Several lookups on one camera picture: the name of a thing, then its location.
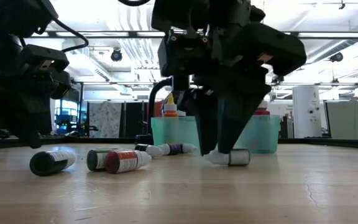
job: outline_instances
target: red bottle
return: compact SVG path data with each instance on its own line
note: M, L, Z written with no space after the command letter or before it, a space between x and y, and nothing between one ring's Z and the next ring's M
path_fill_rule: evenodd
M267 102L262 101L258 106L258 109L254 112L254 115L270 115L270 111L267 110Z

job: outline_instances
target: red paint bottle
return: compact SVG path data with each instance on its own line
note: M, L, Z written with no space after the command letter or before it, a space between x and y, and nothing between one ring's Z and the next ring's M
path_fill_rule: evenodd
M270 111L267 110L267 102L262 101L258 106L258 109L254 112L254 115L270 115Z
M128 172L146 166L152 157L140 151L111 151L107 155L105 168L110 174Z

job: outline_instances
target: yellow bottle cap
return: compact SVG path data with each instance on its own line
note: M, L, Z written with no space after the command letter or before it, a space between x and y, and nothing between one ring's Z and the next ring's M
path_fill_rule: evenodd
M167 102L167 104L169 104L169 105L175 104L175 102L173 101L173 95L172 95L172 93L170 93L170 94L168 95L168 102Z

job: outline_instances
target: black camera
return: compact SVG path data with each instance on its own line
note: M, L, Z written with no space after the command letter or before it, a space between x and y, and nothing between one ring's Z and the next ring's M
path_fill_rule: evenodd
M122 53L121 53L121 49L114 49L112 54L111 54L111 60L113 60L113 62L119 62L122 60Z

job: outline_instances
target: translucent plastic container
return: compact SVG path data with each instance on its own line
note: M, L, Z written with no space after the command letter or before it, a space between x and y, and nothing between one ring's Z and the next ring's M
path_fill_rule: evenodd
M251 153L275 153L279 130L279 115L253 115L234 147Z
M152 118L154 145L193 144L200 149L194 116L178 118Z
M152 118L152 129L156 146L188 143L195 145L198 150L200 149L194 116ZM234 148L245 148L251 153L275 153L279 130L279 115L253 115Z

